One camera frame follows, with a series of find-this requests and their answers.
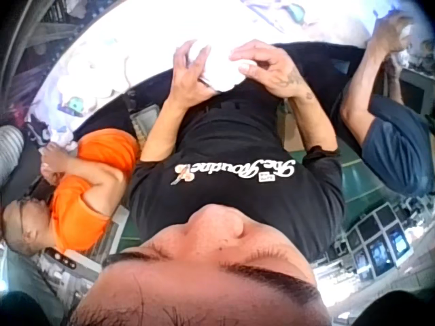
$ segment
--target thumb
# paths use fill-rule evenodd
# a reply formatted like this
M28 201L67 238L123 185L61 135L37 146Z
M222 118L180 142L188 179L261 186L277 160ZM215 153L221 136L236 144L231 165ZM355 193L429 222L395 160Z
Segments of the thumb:
M261 84L265 84L267 80L267 71L259 66L242 63L239 66L239 71L248 78L252 78Z

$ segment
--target printed logo on shirt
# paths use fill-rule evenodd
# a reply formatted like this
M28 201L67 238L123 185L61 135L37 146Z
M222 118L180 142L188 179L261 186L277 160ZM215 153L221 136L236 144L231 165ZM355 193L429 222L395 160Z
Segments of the printed logo on shirt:
M178 184L181 180L191 182L195 179L195 173L207 173L212 175L220 171L234 173L243 179L252 179L258 175L259 182L274 182L276 177L288 178L294 174L295 160L287 162L275 160L257 160L254 163L229 164L229 163L196 163L179 164L175 167L178 177L171 185ZM273 170L272 172L260 172L261 168Z

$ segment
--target eyeglasses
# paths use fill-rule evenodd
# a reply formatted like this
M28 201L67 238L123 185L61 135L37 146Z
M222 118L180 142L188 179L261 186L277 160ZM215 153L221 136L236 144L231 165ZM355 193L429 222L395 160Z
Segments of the eyeglasses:
M24 196L23 198L17 200L18 209L20 211L21 234L24 234L24 225L22 223L22 210L24 209L25 204L27 204L31 200L32 200L32 198L30 196Z

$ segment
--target man's hand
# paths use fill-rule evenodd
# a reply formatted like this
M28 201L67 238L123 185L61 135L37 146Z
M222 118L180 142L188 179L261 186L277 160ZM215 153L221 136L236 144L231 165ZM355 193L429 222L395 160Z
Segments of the man's hand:
M67 170L70 156L67 151L56 143L48 143L42 149L41 167L51 173L63 173Z
M390 78L399 78L403 67L398 62L395 54L390 54L384 62L385 72Z
M187 56L194 43L195 41L185 42L174 55L172 86L167 99L174 107L186 111L217 94L198 80L210 54L209 46L203 48L196 60L187 67Z
M399 10L392 10L385 17L379 18L375 24L372 39L369 45L373 45L385 55L391 52L405 50L411 37L400 38L403 29L412 24L413 19Z
M41 165L41 175L50 184L57 187L62 179L62 173L54 173L48 166L43 163Z
M234 49L231 60L254 60L258 66L243 65L239 68L245 76L263 84L273 95L281 98L313 98L305 80L287 52L258 40Z

